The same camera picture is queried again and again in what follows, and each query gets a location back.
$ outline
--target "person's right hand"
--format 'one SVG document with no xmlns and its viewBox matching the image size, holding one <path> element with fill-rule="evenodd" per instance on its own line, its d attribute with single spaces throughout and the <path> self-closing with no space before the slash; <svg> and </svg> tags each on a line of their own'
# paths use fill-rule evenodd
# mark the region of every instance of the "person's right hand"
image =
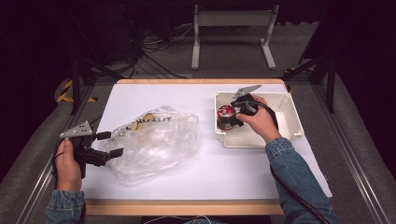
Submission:
<svg viewBox="0 0 396 224">
<path fill-rule="evenodd" d="M 58 171 L 58 190 L 79 191 L 81 190 L 81 171 L 78 163 L 74 160 L 74 148 L 70 140 L 63 140 L 58 147 L 55 159 Z"/>
<path fill-rule="evenodd" d="M 262 97 L 253 95 L 253 98 L 255 101 L 267 105 L 267 102 Z M 271 115 L 262 106 L 259 106 L 259 110 L 254 116 L 237 113 L 235 117 L 247 123 L 255 133 L 264 139 L 266 143 L 281 137 Z"/>
</svg>

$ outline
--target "wooden table edge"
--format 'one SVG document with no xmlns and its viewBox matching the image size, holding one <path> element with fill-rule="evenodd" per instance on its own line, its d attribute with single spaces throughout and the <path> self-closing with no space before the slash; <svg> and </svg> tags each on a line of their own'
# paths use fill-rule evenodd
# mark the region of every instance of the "wooden table edge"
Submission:
<svg viewBox="0 0 396 224">
<path fill-rule="evenodd" d="M 281 84 L 280 78 L 121 79 L 117 84 Z"/>
<path fill-rule="evenodd" d="M 88 216 L 282 215 L 278 200 L 140 201 L 86 200 Z"/>
</svg>

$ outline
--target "white stand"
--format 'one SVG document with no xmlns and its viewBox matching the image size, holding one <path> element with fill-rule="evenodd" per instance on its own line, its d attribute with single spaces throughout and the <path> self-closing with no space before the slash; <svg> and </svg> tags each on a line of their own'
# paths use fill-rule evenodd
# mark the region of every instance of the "white stand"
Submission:
<svg viewBox="0 0 396 224">
<path fill-rule="evenodd" d="M 269 69 L 275 69 L 276 65 L 268 44 L 274 29 L 278 9 L 279 5 L 274 6 L 272 10 L 261 11 L 199 11 L 198 5 L 195 5 L 194 47 L 191 68 L 194 70 L 199 68 L 200 26 L 266 26 L 265 38 L 261 38 L 260 42 Z"/>
</svg>

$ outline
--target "red can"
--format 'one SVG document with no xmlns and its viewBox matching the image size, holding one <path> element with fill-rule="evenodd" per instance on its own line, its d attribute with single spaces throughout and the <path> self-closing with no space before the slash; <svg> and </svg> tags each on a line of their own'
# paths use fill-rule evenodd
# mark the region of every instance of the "red can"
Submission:
<svg viewBox="0 0 396 224">
<path fill-rule="evenodd" d="M 231 105 L 222 105 L 218 109 L 218 127 L 224 131 L 230 130 L 232 125 L 233 116 L 235 115 L 235 109 Z"/>
</svg>

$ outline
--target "white plastic bin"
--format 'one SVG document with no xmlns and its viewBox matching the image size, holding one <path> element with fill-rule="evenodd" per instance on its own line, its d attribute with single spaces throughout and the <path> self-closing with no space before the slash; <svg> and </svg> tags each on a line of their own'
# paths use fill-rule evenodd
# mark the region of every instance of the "white plastic bin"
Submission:
<svg viewBox="0 0 396 224">
<path fill-rule="evenodd" d="M 304 135 L 304 130 L 298 117 L 294 102 L 289 93 L 254 92 L 261 96 L 276 112 L 280 134 L 292 141 L 295 137 Z M 217 111 L 222 105 L 230 105 L 235 92 L 215 92 L 215 133 L 225 147 L 265 148 L 264 140 L 251 130 L 248 124 L 233 126 L 229 131 L 223 131 L 217 125 Z"/>
</svg>

